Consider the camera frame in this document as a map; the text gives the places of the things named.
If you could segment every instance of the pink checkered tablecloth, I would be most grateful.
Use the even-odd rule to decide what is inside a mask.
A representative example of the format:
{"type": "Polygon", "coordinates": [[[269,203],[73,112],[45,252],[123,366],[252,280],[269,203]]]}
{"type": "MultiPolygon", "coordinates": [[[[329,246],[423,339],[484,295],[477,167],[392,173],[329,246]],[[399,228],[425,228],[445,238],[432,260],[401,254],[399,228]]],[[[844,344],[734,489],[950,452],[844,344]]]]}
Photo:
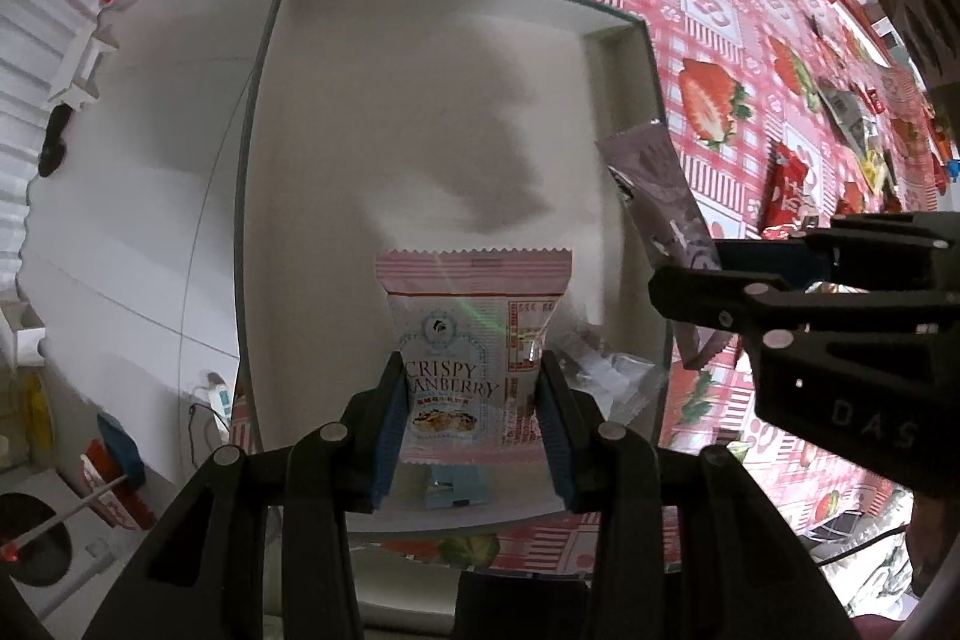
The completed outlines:
{"type": "MultiPolygon", "coordinates": [[[[868,209],[880,209],[853,151],[808,90],[810,79],[821,76],[839,86],[856,82],[880,91],[888,108],[880,130],[892,153],[904,210],[936,209],[928,126],[912,78],[900,67],[872,61],[826,0],[593,1],[646,20],[666,121],[714,237],[758,237],[774,142],[784,142],[808,164],[806,189],[822,224],[851,187],[864,196],[868,209]],[[814,34],[811,19],[830,44],[814,34]],[[703,68],[690,68],[693,61],[709,65],[707,76],[703,68]],[[731,114],[721,124],[701,118],[689,90],[697,80],[714,100],[725,106],[733,100],[731,114]],[[723,92],[737,83],[736,98],[723,92]],[[738,103],[747,109],[737,112],[738,103]]],[[[745,452],[744,465],[798,533],[845,509],[877,513],[891,483],[759,420],[749,367],[743,362],[737,367],[735,349],[733,343],[699,372],[674,363],[661,445],[698,453],[704,445],[736,439],[745,452]]],[[[494,535],[496,543],[475,541],[479,558],[474,563],[558,575],[588,573],[596,524],[595,517],[584,516],[505,530],[494,535]]],[[[664,544],[667,560],[678,560],[676,525],[669,518],[664,544]]],[[[411,543],[413,548],[405,549],[395,542],[390,547],[435,561],[445,560],[444,550],[463,548],[460,543],[431,545],[411,543]]]]}

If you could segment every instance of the gray packaging bag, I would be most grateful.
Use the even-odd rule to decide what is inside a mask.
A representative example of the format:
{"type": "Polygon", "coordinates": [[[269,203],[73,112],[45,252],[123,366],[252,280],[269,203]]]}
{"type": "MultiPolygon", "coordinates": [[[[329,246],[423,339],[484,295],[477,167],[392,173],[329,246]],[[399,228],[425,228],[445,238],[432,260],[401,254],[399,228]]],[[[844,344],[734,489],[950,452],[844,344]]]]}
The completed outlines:
{"type": "MultiPolygon", "coordinates": [[[[654,121],[637,125],[599,140],[597,148],[640,231],[654,270],[667,265],[720,268],[716,245],[680,168],[665,124],[654,121]]],[[[687,369],[704,366],[733,337],[731,333],[692,323],[674,322],[673,332],[680,360],[687,369]]]]}

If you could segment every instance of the candy wrapper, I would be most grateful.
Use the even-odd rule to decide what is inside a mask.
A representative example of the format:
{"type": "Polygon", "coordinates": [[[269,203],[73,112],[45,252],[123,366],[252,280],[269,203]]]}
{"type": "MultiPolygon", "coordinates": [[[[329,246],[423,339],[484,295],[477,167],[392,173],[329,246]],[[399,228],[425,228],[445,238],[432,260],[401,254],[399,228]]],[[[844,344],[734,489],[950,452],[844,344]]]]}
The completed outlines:
{"type": "Polygon", "coordinates": [[[837,199],[834,215],[858,215],[864,211],[863,194],[856,183],[847,182],[843,186],[843,196],[837,199]]]}
{"type": "Polygon", "coordinates": [[[797,230],[803,210],[803,180],[808,166],[783,142],[774,144],[770,200],[764,213],[763,239],[787,239],[797,230]]]}
{"type": "Polygon", "coordinates": [[[376,258],[410,397],[403,461],[541,461],[534,392],[569,250],[392,251],[376,258]]]}
{"type": "MultiPolygon", "coordinates": [[[[666,125],[637,125],[597,148],[620,189],[627,212],[654,271],[661,266],[719,269],[720,258],[707,223],[690,191],[666,125]]],[[[680,360],[699,369],[726,347],[730,333],[674,323],[680,360]]]]}

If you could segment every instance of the pink snack bag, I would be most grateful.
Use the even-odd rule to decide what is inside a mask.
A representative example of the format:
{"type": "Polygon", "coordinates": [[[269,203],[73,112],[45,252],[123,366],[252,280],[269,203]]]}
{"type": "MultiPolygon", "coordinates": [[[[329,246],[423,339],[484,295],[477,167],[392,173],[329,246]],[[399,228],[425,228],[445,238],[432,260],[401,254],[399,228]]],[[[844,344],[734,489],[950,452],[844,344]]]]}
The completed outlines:
{"type": "Polygon", "coordinates": [[[571,263],[569,250],[394,250],[376,257],[407,370],[402,461],[544,458],[536,375],[571,263]]]}

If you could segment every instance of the white tray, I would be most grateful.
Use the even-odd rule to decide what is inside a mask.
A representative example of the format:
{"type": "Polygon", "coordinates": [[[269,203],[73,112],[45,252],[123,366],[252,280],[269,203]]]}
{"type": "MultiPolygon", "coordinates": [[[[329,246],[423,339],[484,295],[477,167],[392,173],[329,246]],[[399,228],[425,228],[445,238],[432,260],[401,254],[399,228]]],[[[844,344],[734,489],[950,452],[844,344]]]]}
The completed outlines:
{"type": "MultiPolygon", "coordinates": [[[[373,257],[390,248],[568,247],[554,325],[662,360],[649,269],[594,140],[661,118],[644,23],[583,0],[275,0],[237,197],[241,377],[265,448],[337,420],[392,348],[373,257]]],[[[400,464],[354,533],[560,512],[545,464],[496,467],[496,501],[423,509],[400,464]]]]}

